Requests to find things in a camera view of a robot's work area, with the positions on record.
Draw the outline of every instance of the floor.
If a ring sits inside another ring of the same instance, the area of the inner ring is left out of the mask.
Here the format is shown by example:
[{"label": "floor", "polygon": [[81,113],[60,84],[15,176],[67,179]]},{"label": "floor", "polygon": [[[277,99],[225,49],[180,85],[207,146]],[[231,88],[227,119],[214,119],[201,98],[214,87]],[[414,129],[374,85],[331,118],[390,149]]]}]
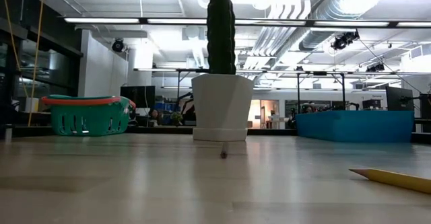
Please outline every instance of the floor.
[{"label": "floor", "polygon": [[34,137],[0,146],[10,223],[431,223],[431,196],[357,176],[431,178],[431,147],[300,137],[193,142],[191,135]]}]

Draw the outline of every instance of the green cactus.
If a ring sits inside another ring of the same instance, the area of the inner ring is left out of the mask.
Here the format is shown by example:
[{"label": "green cactus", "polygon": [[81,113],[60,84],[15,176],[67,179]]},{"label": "green cactus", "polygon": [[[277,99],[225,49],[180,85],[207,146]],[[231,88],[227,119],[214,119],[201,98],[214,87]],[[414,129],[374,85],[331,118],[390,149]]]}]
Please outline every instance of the green cactus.
[{"label": "green cactus", "polygon": [[207,17],[209,73],[236,73],[235,14],[231,0],[209,0]]}]

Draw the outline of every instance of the yellow pencil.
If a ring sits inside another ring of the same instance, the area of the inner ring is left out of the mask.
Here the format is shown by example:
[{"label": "yellow pencil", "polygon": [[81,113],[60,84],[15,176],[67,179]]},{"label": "yellow pencil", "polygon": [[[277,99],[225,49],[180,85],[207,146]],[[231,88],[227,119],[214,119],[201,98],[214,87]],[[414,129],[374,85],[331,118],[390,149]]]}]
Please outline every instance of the yellow pencil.
[{"label": "yellow pencil", "polygon": [[374,169],[349,169],[369,180],[431,194],[431,180]]}]

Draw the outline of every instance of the white planter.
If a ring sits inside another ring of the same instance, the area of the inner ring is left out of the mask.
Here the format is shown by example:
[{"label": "white planter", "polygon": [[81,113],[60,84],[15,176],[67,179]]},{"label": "white planter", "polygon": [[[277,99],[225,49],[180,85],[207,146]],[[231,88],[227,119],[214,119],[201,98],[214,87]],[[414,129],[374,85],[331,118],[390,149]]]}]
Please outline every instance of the white planter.
[{"label": "white planter", "polygon": [[193,139],[245,141],[254,83],[238,75],[205,74],[192,79],[197,126]]}]

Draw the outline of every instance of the pencil tip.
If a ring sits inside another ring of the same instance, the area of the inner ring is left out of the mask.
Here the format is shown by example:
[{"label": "pencil tip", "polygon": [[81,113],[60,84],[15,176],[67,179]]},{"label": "pencil tip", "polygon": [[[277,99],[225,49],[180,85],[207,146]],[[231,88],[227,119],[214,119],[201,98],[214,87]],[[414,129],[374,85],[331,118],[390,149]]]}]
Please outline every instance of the pencil tip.
[{"label": "pencil tip", "polygon": [[349,169],[349,170],[352,171],[353,173],[357,173],[359,175],[366,177],[366,170],[363,170],[363,169]]}]

